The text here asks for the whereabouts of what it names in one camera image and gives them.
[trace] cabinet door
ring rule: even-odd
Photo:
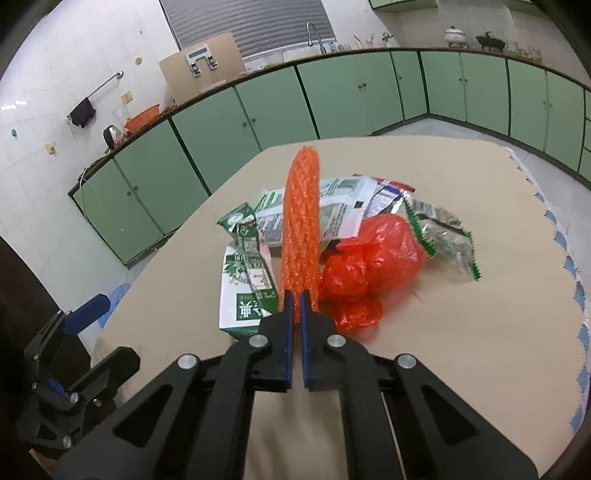
[[[355,55],[372,132],[402,121],[402,106],[388,52]]]
[[[466,120],[509,134],[509,87],[505,59],[462,53],[462,69],[466,89]]]
[[[392,51],[394,68],[398,76],[398,88],[402,98],[404,119],[427,113],[423,75],[415,51]]]
[[[585,141],[584,146],[591,151],[591,120],[585,119]]]
[[[527,63],[509,61],[511,137],[544,150],[546,138],[546,72]]]
[[[429,108],[435,115],[466,121],[464,80],[460,54],[451,51],[421,52]]]
[[[261,151],[234,88],[201,100],[173,121],[212,192]]]
[[[74,194],[74,200],[123,263],[163,237],[112,160]]]
[[[117,153],[115,161],[164,233],[181,226],[207,200],[168,122]]]
[[[316,140],[295,69],[266,73],[236,85],[261,148]]]
[[[583,89],[554,73],[548,78],[548,136],[545,152],[577,170],[583,143]]]
[[[587,180],[591,181],[591,152],[589,150],[583,149],[579,173]]]
[[[354,55],[298,65],[320,138],[360,137],[372,132]]]

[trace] wall socket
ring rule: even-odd
[[[125,92],[123,95],[121,95],[121,101],[123,102],[124,105],[127,105],[128,103],[130,103],[130,101],[133,99],[134,99],[134,97],[131,95],[131,92]]]

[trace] orange basket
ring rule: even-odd
[[[129,133],[136,134],[148,125],[153,120],[157,119],[160,114],[160,104],[151,106],[147,110],[139,113],[125,124],[125,128]]]

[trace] orange mesh net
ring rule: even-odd
[[[318,311],[320,281],[320,161],[312,147],[302,147],[291,165],[283,201],[281,300],[294,295],[295,322],[300,321],[300,296],[310,290],[312,309]]]

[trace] metal screw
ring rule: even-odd
[[[414,368],[417,364],[417,359],[414,358],[412,355],[409,355],[408,353],[405,353],[403,355],[400,355],[398,357],[398,365],[400,365],[402,368],[405,368],[407,370],[410,370],[411,368]]]
[[[183,370],[191,370],[197,365],[197,357],[190,353],[185,353],[182,357],[177,360],[177,365]]]
[[[250,345],[254,348],[263,348],[269,343],[269,339],[266,336],[257,333],[248,339],[248,343],[250,343]]]
[[[335,333],[326,339],[326,343],[328,343],[333,348],[340,348],[347,343],[347,339],[344,336]]]

